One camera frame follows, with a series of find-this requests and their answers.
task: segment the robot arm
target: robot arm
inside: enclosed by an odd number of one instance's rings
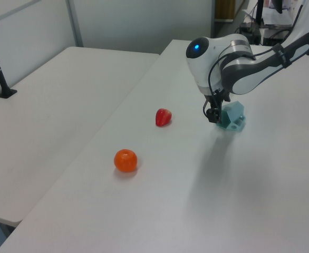
[[[259,59],[255,59],[246,37],[232,34],[216,39],[198,38],[188,46],[186,57],[199,90],[211,104],[207,118],[221,123],[221,104],[230,101],[229,93],[252,91],[307,52],[309,33],[285,48],[275,45]]]

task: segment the table surface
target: table surface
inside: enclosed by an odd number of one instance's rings
[[[0,99],[0,222],[26,217],[158,57],[70,47]]]
[[[232,95],[246,125],[230,132],[203,116],[188,44],[171,42],[0,253],[309,252],[309,56]],[[136,172],[115,169],[123,148]]]

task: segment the red strawberry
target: red strawberry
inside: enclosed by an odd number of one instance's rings
[[[156,125],[159,127],[163,127],[170,123],[172,118],[172,113],[167,109],[159,109],[156,113]]]

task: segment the light blue block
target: light blue block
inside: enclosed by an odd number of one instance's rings
[[[217,123],[217,126],[225,130],[240,131],[245,125],[245,119],[244,106],[236,101],[223,106],[222,123]]]

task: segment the orange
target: orange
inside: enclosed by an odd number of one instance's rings
[[[137,156],[132,150],[122,149],[116,153],[113,162],[120,171],[132,172],[137,166]]]

